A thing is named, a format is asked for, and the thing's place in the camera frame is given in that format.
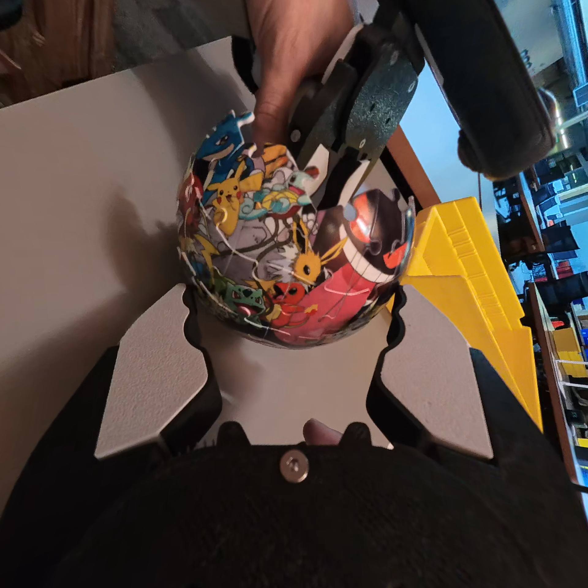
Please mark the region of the colourful cartoon puzzle ball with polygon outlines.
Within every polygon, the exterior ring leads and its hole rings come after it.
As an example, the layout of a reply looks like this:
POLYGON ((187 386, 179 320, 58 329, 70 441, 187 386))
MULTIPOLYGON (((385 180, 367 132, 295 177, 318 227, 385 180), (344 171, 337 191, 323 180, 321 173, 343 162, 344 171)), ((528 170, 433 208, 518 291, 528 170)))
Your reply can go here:
POLYGON ((367 325, 398 289, 415 233, 414 199, 369 189, 320 210, 287 147, 254 156, 233 110, 189 161, 178 192, 179 255, 202 304, 248 338, 325 345, 367 325))

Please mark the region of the wooden cabinet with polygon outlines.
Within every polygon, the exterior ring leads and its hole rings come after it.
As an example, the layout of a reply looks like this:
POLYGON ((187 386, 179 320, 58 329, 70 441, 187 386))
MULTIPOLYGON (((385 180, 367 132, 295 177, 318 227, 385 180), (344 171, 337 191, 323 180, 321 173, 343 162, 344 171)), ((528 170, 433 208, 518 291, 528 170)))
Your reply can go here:
POLYGON ((1 31, 1 107, 109 75, 114 1, 23 1, 1 31))

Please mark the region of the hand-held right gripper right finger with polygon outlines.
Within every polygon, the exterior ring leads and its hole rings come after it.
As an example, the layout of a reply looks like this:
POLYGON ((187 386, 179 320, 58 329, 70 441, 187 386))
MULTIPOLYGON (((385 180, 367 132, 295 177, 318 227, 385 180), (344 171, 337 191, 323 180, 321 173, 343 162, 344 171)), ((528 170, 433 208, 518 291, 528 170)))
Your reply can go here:
POLYGON ((367 412, 389 447, 444 447, 490 460, 493 449, 470 345, 413 286, 398 290, 367 412))

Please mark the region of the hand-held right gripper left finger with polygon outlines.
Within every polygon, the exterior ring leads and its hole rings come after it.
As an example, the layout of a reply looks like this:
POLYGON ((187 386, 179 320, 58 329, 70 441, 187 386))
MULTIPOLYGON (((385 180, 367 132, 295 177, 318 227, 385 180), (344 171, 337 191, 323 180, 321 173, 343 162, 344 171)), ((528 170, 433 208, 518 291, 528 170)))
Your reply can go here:
POLYGON ((223 401, 201 343, 195 294, 184 284, 136 319, 119 344, 97 459, 148 446, 180 454, 202 442, 223 401))

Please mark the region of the person's left hand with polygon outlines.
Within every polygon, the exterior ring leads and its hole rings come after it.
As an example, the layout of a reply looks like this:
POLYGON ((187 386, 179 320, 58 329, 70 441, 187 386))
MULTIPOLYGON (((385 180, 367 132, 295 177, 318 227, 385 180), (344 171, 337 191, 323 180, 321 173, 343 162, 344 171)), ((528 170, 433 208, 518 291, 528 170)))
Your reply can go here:
POLYGON ((325 72, 355 25, 353 1, 246 1, 261 81, 253 137, 283 143, 300 84, 325 72))

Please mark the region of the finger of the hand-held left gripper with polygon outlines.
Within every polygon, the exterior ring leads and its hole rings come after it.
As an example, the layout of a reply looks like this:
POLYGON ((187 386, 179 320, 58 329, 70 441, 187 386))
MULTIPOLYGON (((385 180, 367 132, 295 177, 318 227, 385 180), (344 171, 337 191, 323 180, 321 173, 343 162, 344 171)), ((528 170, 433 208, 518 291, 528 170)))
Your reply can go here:
POLYGON ((323 185, 338 161, 339 155, 320 143, 309 161, 304 166, 299 166, 299 171, 301 172, 299 184, 323 185))
POLYGON ((344 208, 373 166, 373 161, 366 154, 361 155, 355 148, 345 147, 341 157, 327 173, 326 185, 320 197, 320 210, 336 206, 344 208))

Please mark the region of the person's right hand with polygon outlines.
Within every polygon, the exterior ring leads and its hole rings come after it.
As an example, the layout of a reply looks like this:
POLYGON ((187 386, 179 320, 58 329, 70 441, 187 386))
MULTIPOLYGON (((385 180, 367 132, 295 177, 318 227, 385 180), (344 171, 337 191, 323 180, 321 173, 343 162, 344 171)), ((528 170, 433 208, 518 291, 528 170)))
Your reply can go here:
POLYGON ((303 426, 303 438, 306 445, 335 446, 341 441, 342 433, 311 418, 303 426))

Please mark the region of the yellow plastic storage bin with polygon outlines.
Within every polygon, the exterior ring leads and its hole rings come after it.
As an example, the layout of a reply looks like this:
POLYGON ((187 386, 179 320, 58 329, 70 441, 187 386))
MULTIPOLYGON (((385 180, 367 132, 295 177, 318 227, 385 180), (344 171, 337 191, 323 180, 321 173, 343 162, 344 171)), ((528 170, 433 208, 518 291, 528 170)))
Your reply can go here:
POLYGON ((479 350, 528 416, 530 330, 474 198, 431 206, 416 217, 415 247, 402 281, 449 318, 479 350))

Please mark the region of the storage shelf with bins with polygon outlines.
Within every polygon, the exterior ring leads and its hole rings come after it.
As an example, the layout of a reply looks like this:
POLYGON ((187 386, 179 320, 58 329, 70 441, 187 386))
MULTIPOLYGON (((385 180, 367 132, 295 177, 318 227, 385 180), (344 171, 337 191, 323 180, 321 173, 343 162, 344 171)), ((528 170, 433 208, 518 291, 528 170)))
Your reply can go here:
POLYGON ((493 184, 499 247, 530 330, 526 402, 587 492, 587 271, 536 167, 493 184))

